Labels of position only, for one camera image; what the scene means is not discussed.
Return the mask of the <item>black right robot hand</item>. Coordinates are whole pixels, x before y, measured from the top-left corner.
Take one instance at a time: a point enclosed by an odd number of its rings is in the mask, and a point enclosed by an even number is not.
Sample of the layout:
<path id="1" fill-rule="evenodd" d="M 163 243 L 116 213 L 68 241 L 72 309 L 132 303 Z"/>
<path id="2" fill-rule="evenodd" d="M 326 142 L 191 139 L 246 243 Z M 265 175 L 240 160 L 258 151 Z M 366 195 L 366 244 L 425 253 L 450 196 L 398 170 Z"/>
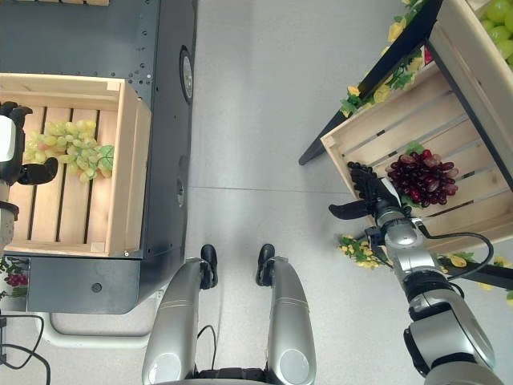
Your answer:
<path id="1" fill-rule="evenodd" d="M 347 166 L 359 200 L 343 205 L 330 205 L 329 212 L 332 215 L 341 220 L 354 220 L 369 215 L 377 218 L 387 208 L 402 211 L 402 203 L 388 188 L 386 178 L 379 178 L 371 167 L 358 162 L 350 161 Z"/>

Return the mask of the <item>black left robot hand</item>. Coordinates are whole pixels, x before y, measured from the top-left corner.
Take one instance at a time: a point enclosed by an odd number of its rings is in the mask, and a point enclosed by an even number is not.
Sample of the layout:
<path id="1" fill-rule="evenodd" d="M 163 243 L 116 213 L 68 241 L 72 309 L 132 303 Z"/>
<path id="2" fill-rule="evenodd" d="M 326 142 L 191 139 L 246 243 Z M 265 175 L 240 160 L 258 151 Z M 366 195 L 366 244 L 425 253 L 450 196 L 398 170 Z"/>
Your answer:
<path id="1" fill-rule="evenodd" d="M 33 111 L 29 107 L 7 101 L 1 104 L 1 180 L 7 185 L 15 183 L 38 185 L 51 182 L 59 169 L 54 157 L 42 163 L 24 163 L 25 151 L 24 124 L 27 115 Z"/>

